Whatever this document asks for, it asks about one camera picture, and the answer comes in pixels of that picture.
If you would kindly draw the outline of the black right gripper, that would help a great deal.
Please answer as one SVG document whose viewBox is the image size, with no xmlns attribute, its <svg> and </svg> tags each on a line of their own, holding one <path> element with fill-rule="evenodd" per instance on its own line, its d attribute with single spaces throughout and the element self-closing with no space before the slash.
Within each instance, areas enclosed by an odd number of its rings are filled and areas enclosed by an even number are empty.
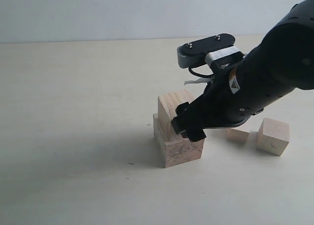
<svg viewBox="0 0 314 225">
<path fill-rule="evenodd" d="M 214 80 L 204 93 L 176 107 L 171 120 L 176 135 L 187 135 L 191 142 L 204 140 L 204 129 L 239 126 L 294 90 L 272 76 L 259 52 L 245 57 L 237 53 L 236 62 L 232 58 L 212 61 Z"/>
</svg>

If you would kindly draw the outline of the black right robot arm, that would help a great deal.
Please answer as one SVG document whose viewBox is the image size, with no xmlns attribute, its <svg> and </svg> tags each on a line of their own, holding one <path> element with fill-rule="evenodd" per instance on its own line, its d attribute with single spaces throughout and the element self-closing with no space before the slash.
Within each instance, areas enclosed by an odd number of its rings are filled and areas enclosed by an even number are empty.
<svg viewBox="0 0 314 225">
<path fill-rule="evenodd" d="M 206 129 L 238 127 L 265 107 L 298 88 L 314 87 L 314 1 L 296 4 L 247 54 L 228 33 L 192 41 L 177 49 L 179 67 L 200 74 L 204 92 L 176 108 L 171 125 L 191 142 L 203 140 Z"/>
</svg>

